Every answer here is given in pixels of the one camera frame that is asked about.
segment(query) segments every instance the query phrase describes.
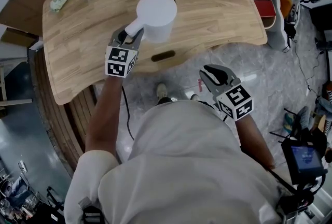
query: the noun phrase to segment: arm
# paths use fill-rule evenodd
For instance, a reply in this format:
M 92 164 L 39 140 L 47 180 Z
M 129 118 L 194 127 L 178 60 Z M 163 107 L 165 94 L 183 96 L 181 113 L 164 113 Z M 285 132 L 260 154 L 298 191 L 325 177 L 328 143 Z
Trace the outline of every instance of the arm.
M 273 169 L 274 159 L 251 115 L 235 122 L 243 151 Z
M 91 116 L 85 151 L 105 150 L 115 156 L 122 78 L 108 76 Z

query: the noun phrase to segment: wooden table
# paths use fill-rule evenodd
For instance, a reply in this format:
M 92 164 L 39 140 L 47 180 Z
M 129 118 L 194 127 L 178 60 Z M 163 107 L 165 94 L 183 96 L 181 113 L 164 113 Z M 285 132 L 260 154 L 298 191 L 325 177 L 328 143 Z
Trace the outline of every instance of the wooden table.
M 55 101 L 64 104 L 105 78 L 109 39 L 113 31 L 135 19 L 139 0 L 68 0 L 58 13 L 50 11 L 50 1 L 46 0 L 43 8 L 45 59 Z M 260 45 L 267 41 L 253 0 L 176 2 L 178 14 L 170 40 L 164 44 L 142 42 L 135 72 L 156 72 L 179 65 L 216 45 Z M 156 61 L 155 55 L 165 52 L 174 56 Z

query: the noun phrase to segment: gray marble floor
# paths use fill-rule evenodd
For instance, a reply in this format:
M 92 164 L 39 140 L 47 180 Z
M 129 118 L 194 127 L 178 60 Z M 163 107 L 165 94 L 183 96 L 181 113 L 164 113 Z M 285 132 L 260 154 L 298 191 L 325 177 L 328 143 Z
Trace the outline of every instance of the gray marble floor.
M 296 51 L 300 58 L 301 67 L 308 80 L 310 88 L 320 92 L 326 82 L 325 54 L 319 55 L 314 38 L 317 31 L 311 22 L 308 9 L 302 8 L 301 18 L 297 26 Z M 212 96 L 207 88 L 199 86 L 199 70 L 206 64 L 220 64 L 231 68 L 241 78 L 252 92 L 255 100 L 255 110 L 252 113 L 261 130 L 276 163 L 283 162 L 278 138 L 270 135 L 282 127 L 286 107 L 297 112 L 307 105 L 312 110 L 316 95 L 307 92 L 306 82 L 299 67 L 299 59 L 295 54 L 295 44 L 288 53 L 272 50 L 268 45 L 255 46 L 250 44 L 228 44 L 215 47 L 202 53 L 186 63 L 156 74 L 130 75 L 124 81 L 124 89 L 129 102 L 130 128 L 135 137 L 137 126 L 142 115 L 157 104 L 155 94 L 158 83 L 165 83 L 169 96 L 178 100 L 186 100 L 192 94 L 198 94 L 202 101 L 213 104 Z M 100 94 L 102 85 L 96 85 L 96 93 Z M 126 127 L 127 111 L 122 98 L 120 110 L 120 125 L 117 150 L 122 160 L 126 160 L 133 144 Z M 237 137 L 234 122 L 227 118 L 226 123 Z

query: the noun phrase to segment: floor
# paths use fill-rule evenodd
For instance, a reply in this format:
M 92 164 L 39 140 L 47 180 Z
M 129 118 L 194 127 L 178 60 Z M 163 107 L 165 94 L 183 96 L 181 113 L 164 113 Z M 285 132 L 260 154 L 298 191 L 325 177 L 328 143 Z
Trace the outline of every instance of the floor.
M 18 162 L 23 160 L 31 187 L 44 197 L 51 186 L 64 200 L 71 178 L 46 133 L 37 108 L 30 66 L 19 64 L 5 78 L 8 100 L 32 98 L 33 103 L 8 106 L 0 119 L 0 157 L 12 179 L 20 176 Z
M 304 7 L 301 9 L 300 22 L 296 30 L 296 51 L 307 78 L 313 75 L 313 67 L 319 61 L 319 66 L 314 70 L 314 77 L 308 80 L 310 88 L 317 92 L 327 79 L 326 58 L 323 54 L 316 59 L 318 51 L 314 38 L 317 31 L 311 22 L 309 10 Z M 140 118 L 157 104 L 155 89 L 160 82 L 166 84 L 169 96 L 178 100 L 189 99 L 196 93 L 201 100 L 213 104 L 207 88 L 203 85 L 200 90 L 199 70 L 206 64 L 220 64 L 231 68 L 246 83 L 255 101 L 252 116 L 273 153 L 276 164 L 283 163 L 279 139 L 270 135 L 269 131 L 282 127 L 284 107 L 297 112 L 307 105 L 314 110 L 316 98 L 314 92 L 307 93 L 305 78 L 301 73 L 294 47 L 295 45 L 288 53 L 282 53 L 272 50 L 268 45 L 228 44 L 210 49 L 166 71 L 149 75 L 131 74 L 125 79 L 123 86 L 128 98 L 130 129 L 133 136 L 135 137 Z M 95 86 L 97 95 L 100 94 L 102 86 Z M 127 111 L 122 98 L 117 150 L 123 161 L 128 159 L 133 144 L 126 121 Z M 227 118 L 226 123 L 237 137 L 235 123 L 230 118 Z

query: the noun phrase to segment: small screen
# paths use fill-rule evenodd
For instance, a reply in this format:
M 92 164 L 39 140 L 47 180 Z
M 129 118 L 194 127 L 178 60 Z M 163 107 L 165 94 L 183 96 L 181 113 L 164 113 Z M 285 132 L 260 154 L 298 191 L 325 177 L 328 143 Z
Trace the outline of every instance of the small screen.
M 314 169 L 322 166 L 322 162 L 314 148 L 292 146 L 292 151 L 299 170 Z

